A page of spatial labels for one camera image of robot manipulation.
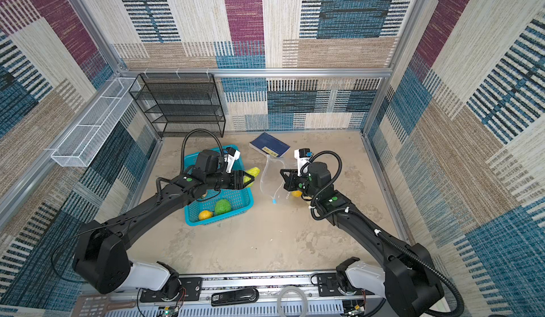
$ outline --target patterned fabric wall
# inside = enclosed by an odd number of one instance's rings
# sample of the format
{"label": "patterned fabric wall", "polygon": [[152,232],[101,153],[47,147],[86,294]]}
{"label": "patterned fabric wall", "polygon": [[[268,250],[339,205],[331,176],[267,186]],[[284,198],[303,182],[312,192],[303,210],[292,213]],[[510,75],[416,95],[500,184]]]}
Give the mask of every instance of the patterned fabric wall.
{"label": "patterned fabric wall", "polygon": [[0,196],[110,75],[68,0],[0,0]]}
{"label": "patterned fabric wall", "polygon": [[383,68],[412,0],[85,0],[129,68]]}
{"label": "patterned fabric wall", "polygon": [[[81,284],[60,280],[51,252],[82,224],[104,222],[126,211],[156,140],[133,103],[88,168],[55,165],[24,207],[0,233],[2,316],[69,316]],[[56,268],[72,271],[76,239],[57,254]]]}
{"label": "patterned fabric wall", "polygon": [[227,131],[359,129],[380,78],[216,79]]}
{"label": "patterned fabric wall", "polygon": [[544,5],[428,0],[369,134],[466,316],[545,311]]}

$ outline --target robotic arm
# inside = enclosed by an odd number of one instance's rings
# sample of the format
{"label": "robotic arm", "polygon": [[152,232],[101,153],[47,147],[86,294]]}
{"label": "robotic arm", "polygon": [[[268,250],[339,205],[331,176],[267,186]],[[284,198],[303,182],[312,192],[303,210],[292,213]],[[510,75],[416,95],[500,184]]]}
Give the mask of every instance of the robotic arm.
{"label": "robotic arm", "polygon": [[[131,261],[126,250],[151,227],[172,212],[191,204],[207,190],[241,190],[254,181],[254,177],[244,171],[231,170],[232,162],[240,156],[238,151],[227,150],[224,156],[221,145],[220,150],[221,153],[203,150],[198,154],[194,166],[181,171],[179,176],[171,180],[158,178],[156,197],[102,224],[91,221],[84,225],[72,263],[74,271],[103,294],[126,287],[145,287],[156,291],[165,301],[175,299],[181,289],[178,273],[160,262],[155,265]],[[334,177],[331,177],[326,164],[315,162],[323,154],[331,154],[338,160],[339,167]],[[464,307],[460,294],[434,268],[425,247],[420,244],[408,245],[383,232],[348,197],[334,189],[333,182],[340,175],[342,167],[337,154],[323,151],[311,156],[309,149],[299,149],[295,151],[295,157],[301,158],[297,169],[281,171],[285,181],[284,189],[290,192],[299,190],[304,196],[311,197],[306,200],[310,201],[311,214],[315,220],[327,219],[332,225],[349,233],[371,253],[385,272],[384,295],[399,316],[417,317],[425,312],[439,317],[458,317],[462,314]],[[168,184],[161,189],[159,181]],[[358,281],[355,279],[357,276],[349,275],[356,260],[349,259],[337,267],[337,273],[347,277],[344,284],[341,284],[346,293],[363,287],[362,280]],[[453,292],[457,301],[457,307],[451,313],[428,310],[444,296],[441,282]]]}
{"label": "robotic arm", "polygon": [[[337,158],[339,166],[333,179],[325,163],[314,161],[323,154],[331,154]],[[336,153],[323,151],[309,158],[310,155],[309,149],[295,151],[298,169],[280,171],[285,182],[284,189],[289,192],[299,190],[303,193],[302,197],[312,197],[311,200],[304,200],[310,201],[309,208],[315,220],[327,219],[333,226],[350,234],[371,253],[385,272],[385,298],[399,316],[416,317],[425,312],[436,315],[434,313],[437,312],[428,309],[443,298],[441,281],[448,279],[435,270],[426,248],[418,243],[409,245],[388,234],[367,218],[348,197],[334,189],[333,182],[342,168],[341,159]],[[350,268],[357,260],[359,259],[348,259],[337,267],[339,289],[345,293],[362,288],[361,282],[365,280],[361,272],[355,271],[351,275]],[[447,287],[454,290],[454,295],[460,295],[450,282],[449,284]],[[450,315],[459,316],[462,312],[463,301],[460,296],[460,299],[457,298],[456,310]]]}
{"label": "robotic arm", "polygon": [[[231,156],[230,152],[235,154],[234,149],[227,150],[227,156]],[[251,184],[254,177],[250,174],[231,171],[233,161],[232,157],[222,159],[217,151],[203,150],[194,167],[190,167],[191,174],[187,171],[171,180],[159,179],[168,184],[161,189],[158,182],[157,197],[102,224],[93,220],[83,225],[81,231],[84,233],[78,239],[72,263],[74,271],[103,294],[123,287],[146,285],[146,288],[158,291],[165,300],[176,297],[179,292],[177,272],[162,263],[157,266],[130,261],[126,250],[158,222],[191,204],[207,190],[241,190]]]}

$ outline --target clear plastic bag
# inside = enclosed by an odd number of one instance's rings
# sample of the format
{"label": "clear plastic bag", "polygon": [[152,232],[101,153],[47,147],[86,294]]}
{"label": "clear plastic bag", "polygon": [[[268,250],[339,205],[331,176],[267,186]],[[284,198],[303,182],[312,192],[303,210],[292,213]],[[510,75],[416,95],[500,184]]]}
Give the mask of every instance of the clear plastic bag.
{"label": "clear plastic bag", "polygon": [[276,158],[267,155],[267,164],[260,175],[259,186],[261,192],[270,197],[273,204],[288,202],[290,193],[284,189],[284,178],[280,175],[280,170],[295,168],[297,168],[295,158]]}

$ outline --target green fruit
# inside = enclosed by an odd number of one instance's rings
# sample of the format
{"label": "green fruit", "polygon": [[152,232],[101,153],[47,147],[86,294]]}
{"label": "green fruit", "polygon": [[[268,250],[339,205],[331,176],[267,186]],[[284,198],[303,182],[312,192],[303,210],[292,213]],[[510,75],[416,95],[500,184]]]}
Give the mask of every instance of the green fruit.
{"label": "green fruit", "polygon": [[231,204],[229,204],[229,201],[226,199],[218,200],[216,203],[216,208],[214,209],[214,214],[220,215],[227,212],[231,212]]}

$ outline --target yellow lemon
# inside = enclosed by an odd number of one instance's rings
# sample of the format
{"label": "yellow lemon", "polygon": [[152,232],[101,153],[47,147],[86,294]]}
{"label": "yellow lemon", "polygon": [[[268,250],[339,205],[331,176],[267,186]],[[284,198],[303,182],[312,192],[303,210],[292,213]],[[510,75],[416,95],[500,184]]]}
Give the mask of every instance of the yellow lemon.
{"label": "yellow lemon", "polygon": [[202,211],[199,213],[199,220],[206,220],[208,218],[212,218],[214,216],[214,213],[210,212],[210,211]]}
{"label": "yellow lemon", "polygon": [[[257,175],[259,175],[260,170],[259,170],[259,168],[257,168],[257,167],[253,167],[253,168],[251,168],[251,169],[248,169],[246,172],[247,172],[249,175],[253,176],[253,177],[257,177]],[[247,183],[249,180],[250,180],[249,177],[244,177],[244,183]],[[252,182],[251,184],[249,184],[248,187],[252,187],[253,184],[254,184],[254,182]]]}

